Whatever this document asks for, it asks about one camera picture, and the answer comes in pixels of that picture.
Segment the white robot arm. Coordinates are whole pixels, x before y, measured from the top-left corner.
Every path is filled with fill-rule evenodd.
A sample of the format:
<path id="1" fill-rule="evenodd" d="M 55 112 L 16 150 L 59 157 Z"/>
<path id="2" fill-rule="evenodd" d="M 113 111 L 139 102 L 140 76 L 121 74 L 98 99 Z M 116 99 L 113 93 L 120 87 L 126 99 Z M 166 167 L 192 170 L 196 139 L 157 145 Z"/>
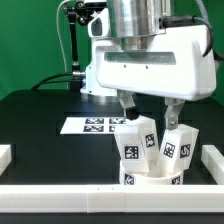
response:
<path id="1" fill-rule="evenodd" d="M 173 16 L 170 0 L 98 2 L 103 8 L 88 24 L 92 58 L 81 92 L 117 97 L 130 120 L 137 117 L 133 94 L 163 97 L 165 125 L 175 129 L 184 103 L 207 98 L 216 88 L 208 20 Z"/>

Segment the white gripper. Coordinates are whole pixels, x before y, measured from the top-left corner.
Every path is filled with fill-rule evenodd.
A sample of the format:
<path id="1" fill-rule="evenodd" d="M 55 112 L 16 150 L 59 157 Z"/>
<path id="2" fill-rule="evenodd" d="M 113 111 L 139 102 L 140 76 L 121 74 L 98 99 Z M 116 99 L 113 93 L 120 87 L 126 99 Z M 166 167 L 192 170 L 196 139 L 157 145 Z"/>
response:
<path id="1" fill-rule="evenodd" d="M 165 99 L 165 127 L 174 130 L 184 100 L 202 99 L 215 90 L 214 35 L 208 21 L 149 17 L 143 11 L 113 17 L 104 9 L 93 22 L 99 27 L 88 26 L 90 67 L 101 87 L 118 90 L 127 119 L 139 117 L 132 92 L 170 97 Z"/>

